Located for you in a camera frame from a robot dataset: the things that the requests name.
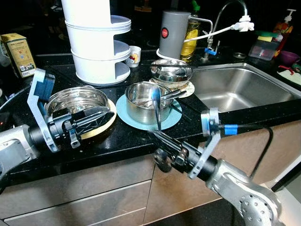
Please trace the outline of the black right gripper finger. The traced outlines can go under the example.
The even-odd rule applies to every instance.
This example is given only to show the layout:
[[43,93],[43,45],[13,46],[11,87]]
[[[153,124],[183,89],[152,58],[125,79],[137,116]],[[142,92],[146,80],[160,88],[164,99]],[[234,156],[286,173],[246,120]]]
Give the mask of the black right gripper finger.
[[179,141],[158,141],[158,156],[172,158],[179,156],[182,151],[182,144]]
[[163,149],[171,149],[171,150],[183,150],[185,147],[182,142],[176,140],[159,131],[149,131],[149,138],[156,144],[158,147]]

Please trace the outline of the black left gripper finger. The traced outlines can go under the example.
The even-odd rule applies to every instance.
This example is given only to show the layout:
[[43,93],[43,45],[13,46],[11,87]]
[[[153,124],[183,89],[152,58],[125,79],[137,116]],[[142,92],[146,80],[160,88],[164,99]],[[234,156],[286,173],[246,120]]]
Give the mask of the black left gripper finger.
[[78,125],[105,125],[113,117],[108,107],[92,107],[78,113]]
[[95,119],[83,129],[83,133],[80,134],[81,137],[94,137],[98,134],[103,133],[105,130],[109,129],[111,126],[111,117],[102,116]]

